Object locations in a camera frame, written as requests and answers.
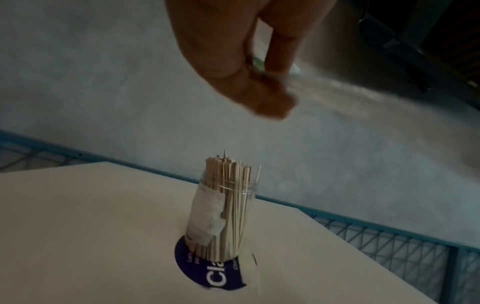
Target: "concrete floor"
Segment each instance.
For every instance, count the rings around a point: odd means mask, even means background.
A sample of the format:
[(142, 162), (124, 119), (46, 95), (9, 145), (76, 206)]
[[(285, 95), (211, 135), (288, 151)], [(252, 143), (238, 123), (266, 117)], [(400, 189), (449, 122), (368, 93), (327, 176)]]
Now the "concrete floor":
[[(360, 13), (340, 1), (300, 69), (477, 117), (402, 82), (362, 44)], [(193, 72), (162, 2), (6, 0), (0, 25), (0, 129), (194, 178), (226, 149), (262, 164), (261, 195), (480, 247), (477, 180), (314, 103), (281, 123), (252, 117)]]

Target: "white table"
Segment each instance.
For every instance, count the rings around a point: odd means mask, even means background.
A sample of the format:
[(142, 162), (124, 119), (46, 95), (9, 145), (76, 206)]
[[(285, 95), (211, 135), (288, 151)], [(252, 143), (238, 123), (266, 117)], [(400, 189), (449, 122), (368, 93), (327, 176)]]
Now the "white table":
[(253, 202), (261, 293), (174, 259), (196, 185), (109, 163), (0, 174), (0, 303), (433, 303), (300, 211)]

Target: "transparent plastic wrapper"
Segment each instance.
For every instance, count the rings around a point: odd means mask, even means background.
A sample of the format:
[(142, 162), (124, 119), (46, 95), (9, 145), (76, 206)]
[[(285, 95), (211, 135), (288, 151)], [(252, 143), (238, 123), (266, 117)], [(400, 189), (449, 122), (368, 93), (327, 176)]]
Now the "transparent plastic wrapper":
[(412, 100), (323, 77), (289, 75), (287, 90), (403, 142), (480, 181), (480, 132), (453, 115)]
[(190, 252), (212, 262), (238, 257), (259, 172), (226, 156), (206, 160), (184, 237)]

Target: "blue sticker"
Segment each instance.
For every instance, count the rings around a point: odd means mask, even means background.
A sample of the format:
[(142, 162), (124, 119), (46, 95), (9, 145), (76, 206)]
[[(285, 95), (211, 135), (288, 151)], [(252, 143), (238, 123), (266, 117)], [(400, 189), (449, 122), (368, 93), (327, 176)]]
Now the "blue sticker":
[(182, 236), (175, 246), (175, 260), (180, 270), (192, 281), (207, 288), (235, 290), (245, 287), (240, 275), (239, 259), (210, 262), (196, 257)]

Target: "person's hand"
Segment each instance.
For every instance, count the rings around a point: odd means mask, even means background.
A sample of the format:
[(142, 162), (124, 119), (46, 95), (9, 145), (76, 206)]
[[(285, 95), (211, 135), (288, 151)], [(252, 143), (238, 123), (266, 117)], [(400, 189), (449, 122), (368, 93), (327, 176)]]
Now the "person's hand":
[(287, 74), (303, 38), (335, 0), (165, 0), (178, 46), (218, 92), (256, 115), (283, 119), (295, 101), (252, 66), (260, 18), (273, 28), (265, 70)]

